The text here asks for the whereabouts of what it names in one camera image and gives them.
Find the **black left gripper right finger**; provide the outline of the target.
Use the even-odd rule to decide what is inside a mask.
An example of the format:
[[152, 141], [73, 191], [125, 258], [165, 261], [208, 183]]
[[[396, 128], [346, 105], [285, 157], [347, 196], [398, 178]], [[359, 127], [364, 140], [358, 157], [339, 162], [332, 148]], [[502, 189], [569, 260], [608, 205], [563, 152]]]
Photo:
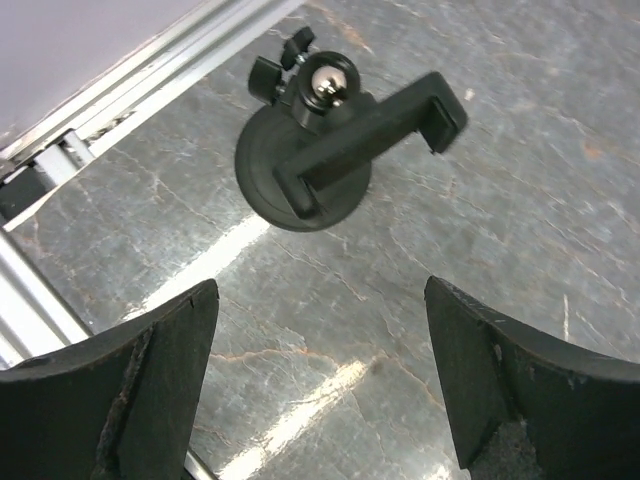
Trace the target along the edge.
[[639, 476], [639, 366], [561, 340], [432, 276], [424, 301], [460, 468], [520, 423], [547, 479]]

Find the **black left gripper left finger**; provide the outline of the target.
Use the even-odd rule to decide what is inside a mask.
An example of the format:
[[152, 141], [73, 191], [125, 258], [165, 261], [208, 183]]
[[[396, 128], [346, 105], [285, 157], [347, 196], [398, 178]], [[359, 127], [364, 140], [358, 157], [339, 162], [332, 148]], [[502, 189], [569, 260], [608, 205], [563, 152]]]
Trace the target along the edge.
[[186, 479], [219, 312], [208, 279], [1, 374], [4, 479]]

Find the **black round-base phone stand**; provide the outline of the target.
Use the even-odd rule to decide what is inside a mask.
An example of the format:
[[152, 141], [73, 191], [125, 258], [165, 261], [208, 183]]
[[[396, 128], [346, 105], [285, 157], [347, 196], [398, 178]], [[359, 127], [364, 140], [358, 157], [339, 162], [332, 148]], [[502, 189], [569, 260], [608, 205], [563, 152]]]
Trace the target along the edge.
[[463, 132], [468, 115], [445, 78], [430, 72], [382, 101], [356, 65], [335, 51], [310, 52], [305, 26], [273, 62], [256, 58], [248, 91], [263, 102], [243, 127], [235, 175], [262, 219], [293, 232], [325, 230], [365, 197], [372, 162], [418, 133], [434, 154]]

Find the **aluminium frame rail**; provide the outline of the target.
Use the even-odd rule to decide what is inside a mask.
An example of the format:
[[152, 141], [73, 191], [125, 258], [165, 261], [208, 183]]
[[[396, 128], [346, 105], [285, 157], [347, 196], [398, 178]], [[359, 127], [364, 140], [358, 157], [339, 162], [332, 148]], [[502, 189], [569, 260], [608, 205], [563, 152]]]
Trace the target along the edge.
[[299, 7], [297, 1], [205, 1], [1, 152], [16, 180], [38, 165], [46, 192], [1, 222], [1, 366], [86, 339], [90, 331], [9, 233], [78, 172], [200, 78]]

